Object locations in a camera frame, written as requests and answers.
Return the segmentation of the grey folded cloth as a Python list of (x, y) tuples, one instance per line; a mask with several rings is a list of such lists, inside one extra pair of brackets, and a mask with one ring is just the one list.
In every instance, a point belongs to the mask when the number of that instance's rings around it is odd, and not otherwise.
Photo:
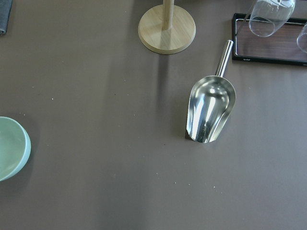
[(0, 0), (0, 35), (7, 32), (13, 0)]

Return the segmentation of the clear drinking glass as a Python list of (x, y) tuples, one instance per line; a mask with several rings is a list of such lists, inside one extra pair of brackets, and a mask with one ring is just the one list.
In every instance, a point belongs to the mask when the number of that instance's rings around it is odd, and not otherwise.
[(300, 34), (297, 37), (297, 46), (298, 48), (306, 53), (307, 52), (307, 24), (304, 24)]
[(294, 12), (296, 0), (257, 0), (248, 22), (250, 31), (269, 37), (279, 30)]

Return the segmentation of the green bowl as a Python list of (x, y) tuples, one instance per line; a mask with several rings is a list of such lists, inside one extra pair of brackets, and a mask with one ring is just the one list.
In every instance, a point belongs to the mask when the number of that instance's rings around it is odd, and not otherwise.
[(27, 163), (31, 140), (26, 130), (14, 119), (0, 118), (0, 180), (16, 175)]

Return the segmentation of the black tray with wood inlay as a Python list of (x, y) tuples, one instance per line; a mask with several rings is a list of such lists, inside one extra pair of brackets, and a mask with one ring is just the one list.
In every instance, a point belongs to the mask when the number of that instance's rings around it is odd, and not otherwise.
[(297, 37), (306, 19), (290, 18), (269, 37), (258, 37), (250, 31), (245, 14), (235, 13), (232, 18), (232, 59), (245, 62), (261, 62), (296, 66), (307, 65), (307, 54), (297, 45)]

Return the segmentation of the steel scoop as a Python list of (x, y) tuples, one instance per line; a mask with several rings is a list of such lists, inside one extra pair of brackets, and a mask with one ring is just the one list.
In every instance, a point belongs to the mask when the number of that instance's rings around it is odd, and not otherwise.
[(236, 91), (224, 78), (233, 44), (232, 40), (225, 42), (215, 74), (200, 79), (191, 89), (186, 131), (193, 141), (215, 141), (234, 108)]

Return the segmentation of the wooden stand with round base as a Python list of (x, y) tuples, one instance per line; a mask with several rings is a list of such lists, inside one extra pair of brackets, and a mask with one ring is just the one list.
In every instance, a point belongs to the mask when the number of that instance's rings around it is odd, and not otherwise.
[(163, 55), (179, 53), (190, 46), (196, 24), (185, 9), (165, 0), (150, 8), (140, 19), (138, 35), (149, 50)]

